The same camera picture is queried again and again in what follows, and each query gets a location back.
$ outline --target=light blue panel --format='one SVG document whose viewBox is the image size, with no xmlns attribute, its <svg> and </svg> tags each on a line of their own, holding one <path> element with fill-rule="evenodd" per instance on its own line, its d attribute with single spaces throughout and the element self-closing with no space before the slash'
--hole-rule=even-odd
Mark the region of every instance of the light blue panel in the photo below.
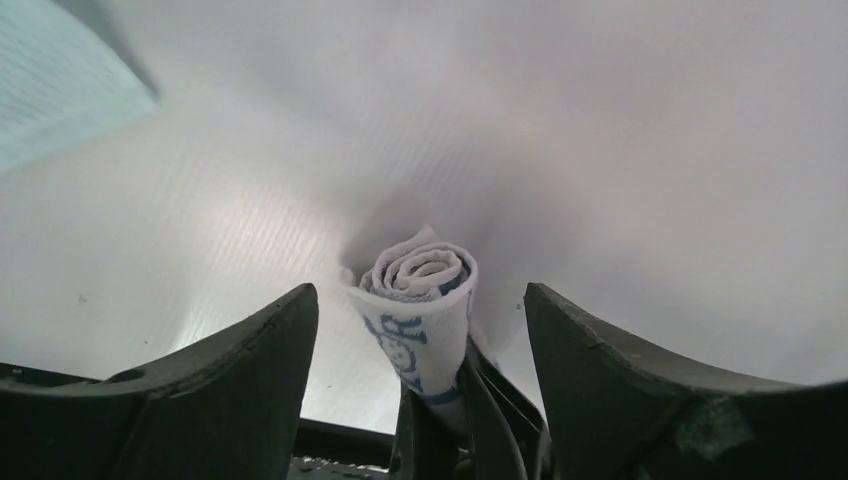
<svg viewBox="0 0 848 480">
<path fill-rule="evenodd" d="M 0 172 L 123 126 L 153 94 L 48 0 L 0 0 Z"/>
</svg>

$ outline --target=rolled towel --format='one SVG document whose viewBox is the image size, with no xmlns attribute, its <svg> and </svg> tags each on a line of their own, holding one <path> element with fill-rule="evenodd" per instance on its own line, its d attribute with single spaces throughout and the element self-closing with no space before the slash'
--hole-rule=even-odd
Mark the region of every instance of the rolled towel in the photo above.
<svg viewBox="0 0 848 480">
<path fill-rule="evenodd" d="M 385 250 L 358 285 L 352 272 L 346 275 L 354 308 L 401 382 L 454 433 L 464 434 L 456 374 L 465 357 L 477 262 L 425 226 Z"/>
</svg>

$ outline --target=white fabric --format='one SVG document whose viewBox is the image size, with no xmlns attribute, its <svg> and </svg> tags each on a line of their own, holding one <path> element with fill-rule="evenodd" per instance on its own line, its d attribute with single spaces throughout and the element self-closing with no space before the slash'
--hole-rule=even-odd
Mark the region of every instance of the white fabric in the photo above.
<svg viewBox="0 0 848 480">
<path fill-rule="evenodd" d="M 346 276 L 354 308 L 401 381 L 445 425 L 463 433 L 456 374 L 465 357 L 477 262 L 425 226 L 385 250 L 358 285 L 352 272 Z M 478 343 L 485 345 L 482 338 Z"/>
</svg>

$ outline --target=black plastic bracket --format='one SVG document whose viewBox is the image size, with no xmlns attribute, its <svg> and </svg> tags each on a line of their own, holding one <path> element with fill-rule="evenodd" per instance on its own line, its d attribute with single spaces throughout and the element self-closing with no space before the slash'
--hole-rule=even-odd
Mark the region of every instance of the black plastic bracket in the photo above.
<svg viewBox="0 0 848 480">
<path fill-rule="evenodd" d="M 392 479 L 552 478 L 550 436 L 542 416 L 469 341 L 457 376 L 469 435 L 453 436 L 402 387 Z"/>
<path fill-rule="evenodd" d="M 525 296 L 563 478 L 848 478 L 848 383 L 803 388 L 677 355 L 544 285 Z"/>
<path fill-rule="evenodd" d="M 302 285 L 98 382 L 0 364 L 4 479 L 283 479 L 318 327 Z"/>
</svg>

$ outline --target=white towel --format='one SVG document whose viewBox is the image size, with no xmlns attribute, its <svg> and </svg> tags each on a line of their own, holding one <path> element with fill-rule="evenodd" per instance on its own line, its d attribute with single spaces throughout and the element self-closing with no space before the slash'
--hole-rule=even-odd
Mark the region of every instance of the white towel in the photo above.
<svg viewBox="0 0 848 480">
<path fill-rule="evenodd" d="M 385 250 L 348 295 L 409 390 L 456 434 L 467 430 L 456 374 L 465 357 L 477 262 L 429 226 Z M 473 335 L 485 353 L 481 335 Z"/>
</svg>

